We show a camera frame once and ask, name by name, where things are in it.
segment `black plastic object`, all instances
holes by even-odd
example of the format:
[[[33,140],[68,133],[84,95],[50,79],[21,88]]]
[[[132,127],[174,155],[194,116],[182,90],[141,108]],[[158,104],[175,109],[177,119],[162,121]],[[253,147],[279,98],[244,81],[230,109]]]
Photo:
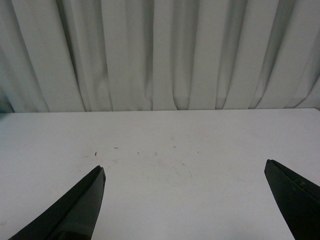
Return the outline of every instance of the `black plastic object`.
[[[9,240],[90,240],[101,208],[105,182],[104,169],[95,167]]]
[[[275,160],[264,173],[294,238],[320,240],[320,187]]]

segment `white table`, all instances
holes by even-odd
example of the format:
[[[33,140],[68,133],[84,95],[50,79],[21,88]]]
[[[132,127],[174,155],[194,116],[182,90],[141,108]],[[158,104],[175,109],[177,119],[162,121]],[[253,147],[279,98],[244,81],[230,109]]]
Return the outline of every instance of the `white table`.
[[[316,109],[0,114],[0,239],[96,165],[93,240],[293,240],[264,175],[320,184]]]

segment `curtain fold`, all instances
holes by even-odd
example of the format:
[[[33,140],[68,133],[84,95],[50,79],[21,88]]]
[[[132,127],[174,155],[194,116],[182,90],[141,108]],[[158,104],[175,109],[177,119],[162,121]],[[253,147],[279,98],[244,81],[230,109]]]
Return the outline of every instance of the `curtain fold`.
[[[2,0],[0,113],[320,106],[319,0]]]

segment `table surface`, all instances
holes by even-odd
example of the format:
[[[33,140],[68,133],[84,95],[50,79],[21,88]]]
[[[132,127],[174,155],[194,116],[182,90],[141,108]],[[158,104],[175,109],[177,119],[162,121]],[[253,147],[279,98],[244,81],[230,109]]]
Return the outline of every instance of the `table surface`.
[[[320,184],[316,109],[0,114],[0,239],[97,165],[93,240],[293,240],[267,159]]]

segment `white backdrop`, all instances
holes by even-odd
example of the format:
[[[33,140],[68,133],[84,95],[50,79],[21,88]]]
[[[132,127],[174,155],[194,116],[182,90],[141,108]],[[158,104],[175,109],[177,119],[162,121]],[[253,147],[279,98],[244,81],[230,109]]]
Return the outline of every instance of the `white backdrop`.
[[[1,0],[0,112],[320,106],[319,0]]]

